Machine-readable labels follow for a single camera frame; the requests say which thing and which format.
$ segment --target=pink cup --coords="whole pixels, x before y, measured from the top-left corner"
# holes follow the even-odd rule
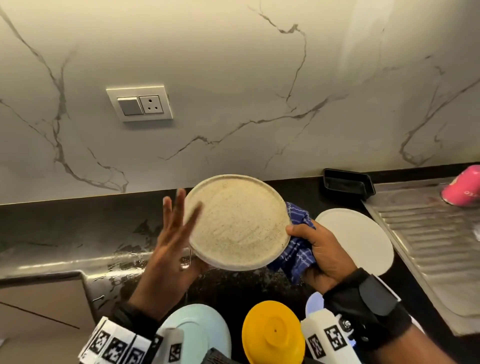
[[[442,199],[455,206],[466,206],[480,197],[480,165],[468,167],[442,191]]]

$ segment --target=stainless steel sink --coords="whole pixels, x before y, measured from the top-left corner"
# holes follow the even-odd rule
[[[375,185],[365,203],[455,335],[480,332],[480,204],[440,198],[453,178]]]

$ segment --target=speckled plate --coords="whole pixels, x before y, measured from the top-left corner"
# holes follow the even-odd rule
[[[253,177],[224,174],[200,182],[185,199],[185,219],[197,203],[204,210],[190,245],[208,264],[251,270],[271,263],[285,250],[290,224],[282,197]]]

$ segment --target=dish towel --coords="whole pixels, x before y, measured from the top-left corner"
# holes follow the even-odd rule
[[[290,216],[292,224],[307,224],[315,229],[307,211],[295,206],[291,202],[286,202],[286,204],[288,216]],[[312,264],[316,264],[316,262],[310,242],[304,238],[291,236],[283,253],[272,263],[268,264],[267,268],[273,271],[282,269],[288,280],[293,284],[297,284],[300,282],[302,273]]]

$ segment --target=granite countertop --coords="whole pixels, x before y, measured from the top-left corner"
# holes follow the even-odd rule
[[[375,183],[450,177],[467,165],[373,172]],[[345,207],[368,216],[359,199],[332,199],[321,177],[267,182],[286,200],[308,210]],[[81,274],[96,319],[111,313],[132,294],[161,230],[162,198],[174,190],[118,194],[0,206],[0,280],[48,279]],[[459,363],[479,363],[480,335],[454,337],[400,257],[381,277],[403,300],[410,314],[443,350]],[[257,303],[284,303],[302,320],[313,290],[291,286],[283,273],[266,268],[248,272],[212,269],[190,287],[176,308],[204,303],[224,318],[232,337],[232,359],[247,363],[241,328]]]

